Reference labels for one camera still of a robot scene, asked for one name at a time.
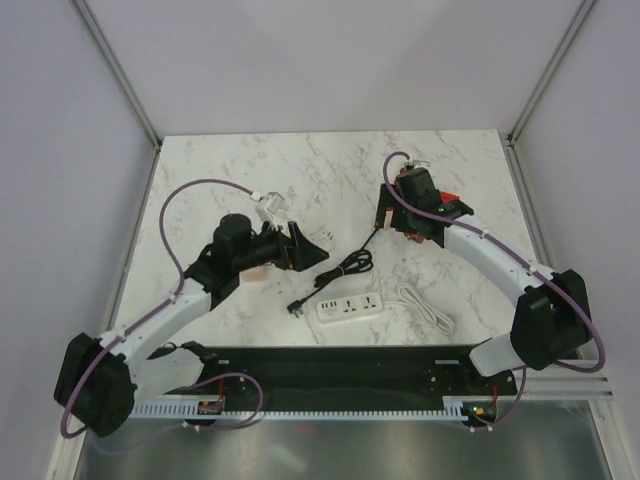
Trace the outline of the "bright red cube socket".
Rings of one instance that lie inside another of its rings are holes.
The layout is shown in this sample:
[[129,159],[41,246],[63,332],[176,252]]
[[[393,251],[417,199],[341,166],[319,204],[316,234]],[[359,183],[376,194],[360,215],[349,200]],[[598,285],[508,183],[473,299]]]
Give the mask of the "bright red cube socket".
[[449,193],[449,192],[446,192],[446,191],[441,191],[440,192],[440,197],[441,197],[441,200],[442,200],[443,203],[447,203],[447,202],[450,202],[450,201],[454,201],[454,200],[459,200],[460,199],[459,195],[456,195],[456,194],[453,194],[453,193]]

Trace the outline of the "white plug adapter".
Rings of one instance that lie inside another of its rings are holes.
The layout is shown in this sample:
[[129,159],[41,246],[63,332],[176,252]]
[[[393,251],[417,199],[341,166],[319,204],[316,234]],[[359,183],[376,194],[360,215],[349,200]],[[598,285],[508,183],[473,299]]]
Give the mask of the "white plug adapter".
[[327,252],[334,248],[334,235],[326,226],[319,227],[309,235],[310,241]]

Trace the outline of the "cream red power strip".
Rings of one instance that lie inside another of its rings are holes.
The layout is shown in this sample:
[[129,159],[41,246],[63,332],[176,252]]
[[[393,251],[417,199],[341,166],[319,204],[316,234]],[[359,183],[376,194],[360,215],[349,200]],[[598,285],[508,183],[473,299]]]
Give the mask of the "cream red power strip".
[[388,228],[391,227],[391,222],[392,222],[392,219],[393,219],[393,213],[394,213],[394,210],[391,207],[388,207],[385,210],[381,229],[388,229]]

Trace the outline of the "pink deer cube plug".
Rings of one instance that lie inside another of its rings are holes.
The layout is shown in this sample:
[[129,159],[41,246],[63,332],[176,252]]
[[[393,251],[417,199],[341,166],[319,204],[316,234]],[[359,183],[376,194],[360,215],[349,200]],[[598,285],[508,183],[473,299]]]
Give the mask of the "pink deer cube plug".
[[240,273],[242,283],[263,282],[268,278],[268,268],[266,266],[253,267]]

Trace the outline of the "dark red fish cube plug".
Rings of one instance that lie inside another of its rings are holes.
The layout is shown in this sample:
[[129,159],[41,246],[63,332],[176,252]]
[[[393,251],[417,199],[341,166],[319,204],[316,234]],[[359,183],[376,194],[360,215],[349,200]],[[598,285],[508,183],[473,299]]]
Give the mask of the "dark red fish cube plug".
[[421,243],[423,243],[423,242],[426,240],[426,238],[425,238],[423,235],[421,235],[421,234],[419,234],[419,233],[415,233],[415,232],[413,232],[413,233],[406,233],[406,234],[405,234],[405,237],[406,237],[408,240],[413,241],[413,242],[418,243],[418,244],[421,244]]

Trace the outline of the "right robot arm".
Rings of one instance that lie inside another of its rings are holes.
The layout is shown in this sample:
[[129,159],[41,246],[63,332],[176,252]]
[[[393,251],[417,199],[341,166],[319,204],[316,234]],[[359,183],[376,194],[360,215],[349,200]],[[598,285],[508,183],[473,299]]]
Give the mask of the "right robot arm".
[[562,273],[522,259],[497,245],[486,225],[458,196],[435,187],[430,173],[409,167],[383,183],[377,225],[431,241],[471,264],[515,308],[508,333],[471,349],[458,368],[467,392],[483,392],[494,375],[519,367],[543,370],[592,340],[586,285],[573,270]]

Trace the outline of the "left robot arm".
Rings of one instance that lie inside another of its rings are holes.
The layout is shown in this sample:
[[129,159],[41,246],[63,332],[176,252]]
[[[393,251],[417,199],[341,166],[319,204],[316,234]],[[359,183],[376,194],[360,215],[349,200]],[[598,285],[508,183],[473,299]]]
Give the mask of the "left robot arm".
[[295,222],[289,222],[286,232],[263,226],[253,233],[248,217],[223,217],[211,242],[158,306],[131,324],[95,338],[79,334],[69,342],[54,389],[56,402],[64,408],[62,436],[73,436],[68,429],[71,417],[99,437],[110,435],[137,404],[185,382],[198,393],[211,392],[220,371],[198,350],[178,348],[162,357],[155,352],[225,301],[239,287],[242,272],[267,264],[303,272],[328,258]]

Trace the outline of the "white USB power strip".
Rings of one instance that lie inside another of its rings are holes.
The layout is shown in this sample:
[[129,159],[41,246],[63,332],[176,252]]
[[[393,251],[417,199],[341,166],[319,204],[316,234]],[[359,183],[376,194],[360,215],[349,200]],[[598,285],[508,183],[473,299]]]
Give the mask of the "white USB power strip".
[[320,301],[316,313],[321,324],[363,319],[380,314],[384,304],[379,293],[363,293]]

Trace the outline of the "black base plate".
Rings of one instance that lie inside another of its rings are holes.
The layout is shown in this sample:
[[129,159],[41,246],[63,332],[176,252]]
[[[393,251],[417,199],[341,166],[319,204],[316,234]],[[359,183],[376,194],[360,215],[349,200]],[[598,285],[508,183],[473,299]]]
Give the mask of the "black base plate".
[[235,406],[436,407],[445,397],[511,396],[511,372],[473,372],[467,346],[211,347],[200,376],[180,388]]

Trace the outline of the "aluminium frame rail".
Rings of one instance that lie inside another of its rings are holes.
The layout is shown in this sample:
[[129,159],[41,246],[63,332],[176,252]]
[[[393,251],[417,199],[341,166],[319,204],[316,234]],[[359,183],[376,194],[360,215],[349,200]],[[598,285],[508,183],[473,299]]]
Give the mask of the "aluminium frame rail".
[[604,370],[577,372],[552,365],[545,370],[527,370],[522,399],[527,401],[610,400],[613,389]]

